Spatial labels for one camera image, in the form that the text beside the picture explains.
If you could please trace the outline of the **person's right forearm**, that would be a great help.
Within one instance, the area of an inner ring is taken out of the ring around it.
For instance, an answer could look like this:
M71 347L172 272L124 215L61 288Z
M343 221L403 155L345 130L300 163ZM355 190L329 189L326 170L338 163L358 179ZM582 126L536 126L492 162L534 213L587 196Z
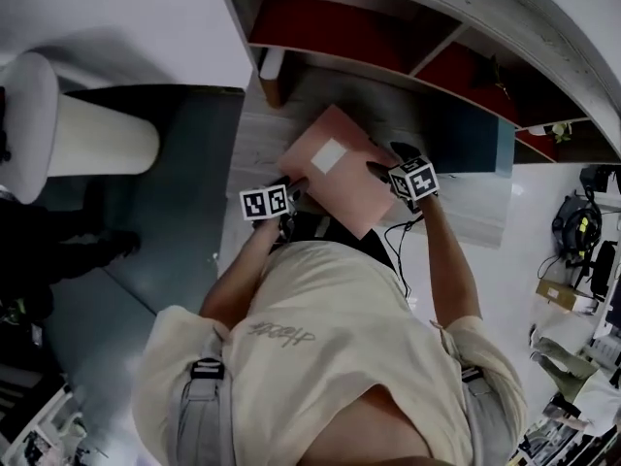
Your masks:
M481 317L474 275L437 196L418 201L424 217L431 291L437 322L443 328L466 317Z

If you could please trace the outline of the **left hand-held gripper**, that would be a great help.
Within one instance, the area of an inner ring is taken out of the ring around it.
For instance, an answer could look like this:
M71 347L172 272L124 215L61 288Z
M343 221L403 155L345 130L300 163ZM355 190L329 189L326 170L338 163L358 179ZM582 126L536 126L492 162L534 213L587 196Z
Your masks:
M256 229L265 221L277 218L279 240L289 241L295 226L298 202L305 194L307 184L305 177L292 179L284 175L268 186L241 191L239 196L244 221L250 222Z

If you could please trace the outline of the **grey wooden shelf unit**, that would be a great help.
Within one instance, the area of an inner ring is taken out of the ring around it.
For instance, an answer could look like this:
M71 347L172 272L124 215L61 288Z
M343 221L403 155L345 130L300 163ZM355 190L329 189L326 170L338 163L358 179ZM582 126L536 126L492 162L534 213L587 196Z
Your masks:
M621 165L621 79L552 0L224 0L259 77L266 49L304 63L435 90L515 127L515 159ZM510 98L474 87L496 55ZM572 122L554 144L529 127Z

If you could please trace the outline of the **person's black shorts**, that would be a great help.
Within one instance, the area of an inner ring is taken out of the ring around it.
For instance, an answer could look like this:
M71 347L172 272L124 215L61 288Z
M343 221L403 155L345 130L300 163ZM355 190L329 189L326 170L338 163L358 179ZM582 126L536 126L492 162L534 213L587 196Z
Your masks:
M296 242L334 242L359 250L395 271L386 248L374 230L369 231L362 238L357 238L332 216L320 216L306 212L300 212L294 216L283 216L280 224L283 226L284 235L278 237L272 245L271 252Z

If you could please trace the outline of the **black office chair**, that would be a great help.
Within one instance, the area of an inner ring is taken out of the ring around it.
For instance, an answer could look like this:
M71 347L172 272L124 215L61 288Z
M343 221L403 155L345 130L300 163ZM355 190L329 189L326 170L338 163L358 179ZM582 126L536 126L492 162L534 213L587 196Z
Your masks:
M593 274L590 278L590 289L593 297L604 302L608 293L608 279L612 271L616 247L614 241L604 241L598 251L596 260L591 263Z

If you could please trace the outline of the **white potted flower plant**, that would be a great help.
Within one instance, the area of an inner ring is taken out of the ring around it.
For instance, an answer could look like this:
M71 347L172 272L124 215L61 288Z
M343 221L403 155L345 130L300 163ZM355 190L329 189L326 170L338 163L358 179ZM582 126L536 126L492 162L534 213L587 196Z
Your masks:
M538 140L552 141L554 144L567 142L572 137L572 122L557 122L529 127L527 133Z

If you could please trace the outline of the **person's left forearm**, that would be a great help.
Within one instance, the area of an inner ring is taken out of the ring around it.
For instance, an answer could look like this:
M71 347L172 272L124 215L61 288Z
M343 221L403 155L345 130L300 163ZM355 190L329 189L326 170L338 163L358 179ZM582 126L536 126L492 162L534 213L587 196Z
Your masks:
M206 295L199 316L233 329L246 316L270 251L279 236L279 220L262 221L237 257Z

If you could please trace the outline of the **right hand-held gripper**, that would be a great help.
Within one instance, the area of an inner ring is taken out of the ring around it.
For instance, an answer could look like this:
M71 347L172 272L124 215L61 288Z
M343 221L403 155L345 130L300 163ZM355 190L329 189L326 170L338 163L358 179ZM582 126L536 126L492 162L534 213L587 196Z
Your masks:
M410 144L390 142L390 148L403 162L393 168L367 161L368 171L383 183L391 183L395 194L415 213L419 200L438 194L439 183L433 164Z

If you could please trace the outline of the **green leaf sprig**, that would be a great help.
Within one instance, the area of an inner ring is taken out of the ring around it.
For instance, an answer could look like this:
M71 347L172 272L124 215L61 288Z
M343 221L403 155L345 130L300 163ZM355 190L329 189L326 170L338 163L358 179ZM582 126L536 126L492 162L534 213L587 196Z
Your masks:
M507 87L501 78L501 67L497 61L496 55L492 55L491 57L483 57L478 62L473 86L495 86L506 96L507 99L510 98Z

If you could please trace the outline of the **brown book with gold print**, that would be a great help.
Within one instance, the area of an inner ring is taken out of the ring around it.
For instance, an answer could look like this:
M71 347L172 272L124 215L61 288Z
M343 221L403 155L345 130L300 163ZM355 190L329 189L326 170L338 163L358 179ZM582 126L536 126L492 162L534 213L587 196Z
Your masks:
M268 48L259 69L259 82L267 104L273 109L281 108L289 96L289 60L287 50Z

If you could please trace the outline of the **person's cream shirt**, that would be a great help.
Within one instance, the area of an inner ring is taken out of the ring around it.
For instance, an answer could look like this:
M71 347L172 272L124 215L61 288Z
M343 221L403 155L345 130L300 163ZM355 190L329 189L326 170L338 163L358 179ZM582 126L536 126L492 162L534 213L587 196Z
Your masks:
M484 323L463 317L434 331L410 311L396 274L333 242L299 242L269 259L247 317L234 328L180 306L161 311L139 367L132 414L151 455L168 465L167 420L181 375L210 336L232 377L239 466L295 466L345 406L384 387L426 441L453 466L474 466L471 407L462 381L481 370L500 401L503 466L526 427L519 378Z

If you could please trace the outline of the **cardboard box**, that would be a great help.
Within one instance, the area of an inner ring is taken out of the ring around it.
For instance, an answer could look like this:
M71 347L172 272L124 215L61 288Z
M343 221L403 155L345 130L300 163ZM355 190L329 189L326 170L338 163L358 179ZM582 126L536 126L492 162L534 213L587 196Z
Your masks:
M582 294L569 285L547 279L539 281L536 294L568 312L587 316L594 314L599 307L599 301L595 298Z

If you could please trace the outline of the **pink box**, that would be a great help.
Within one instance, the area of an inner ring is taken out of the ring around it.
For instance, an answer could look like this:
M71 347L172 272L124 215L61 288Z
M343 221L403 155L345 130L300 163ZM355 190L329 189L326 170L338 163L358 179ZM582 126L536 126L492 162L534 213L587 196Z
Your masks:
M393 167L397 159L332 105L285 151L278 168L292 181L307 179L307 194L361 239L395 201L389 187L369 172L369 162Z

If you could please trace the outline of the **blue rectangular box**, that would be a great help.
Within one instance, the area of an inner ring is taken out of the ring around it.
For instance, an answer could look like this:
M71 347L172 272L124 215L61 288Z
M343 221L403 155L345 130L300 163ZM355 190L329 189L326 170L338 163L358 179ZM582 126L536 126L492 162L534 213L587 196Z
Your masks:
M467 103L452 103L431 115L427 153L440 174L493 174L508 178L514 160L515 127Z

